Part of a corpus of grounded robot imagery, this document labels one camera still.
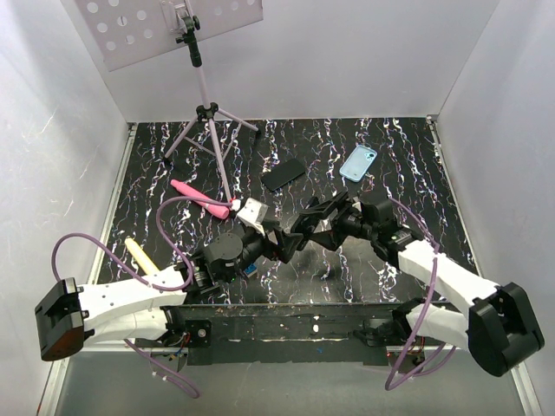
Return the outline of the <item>black smartphone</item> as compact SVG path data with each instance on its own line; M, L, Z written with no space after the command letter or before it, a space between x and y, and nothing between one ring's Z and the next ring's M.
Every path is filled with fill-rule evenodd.
M281 189L306 173L305 166L297 159L289 159L276 165L261 176L262 184L271 192Z

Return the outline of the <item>light blue phone case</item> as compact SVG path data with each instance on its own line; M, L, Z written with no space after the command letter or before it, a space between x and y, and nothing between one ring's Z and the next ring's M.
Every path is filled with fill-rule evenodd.
M377 151L357 145L339 169L339 174L354 183L360 182L377 158Z

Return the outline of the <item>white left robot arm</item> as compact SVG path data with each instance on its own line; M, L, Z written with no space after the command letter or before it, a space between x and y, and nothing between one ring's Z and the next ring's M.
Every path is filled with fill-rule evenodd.
M234 280L260 257L289 262L303 240L303 234L277 225L266 230L246 226L243 235L227 232L214 238L189 264L146 276L103 285L57 278L34 310L41 358L59 361L86 345L124 338L176 346L185 327L169 316L169 308L209 296L220 281Z

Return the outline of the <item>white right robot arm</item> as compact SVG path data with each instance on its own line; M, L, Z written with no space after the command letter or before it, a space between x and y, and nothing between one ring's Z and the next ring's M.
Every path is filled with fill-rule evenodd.
M312 198L291 230L327 250L348 237L366 240L374 253L428 286L423 298L403 303L373 338L410 347L432 338L470 353L488 374L500 377L545 346L527 293L516 283L501 285L458 265L431 234L401 224L399 201L350 198L347 192L321 202Z

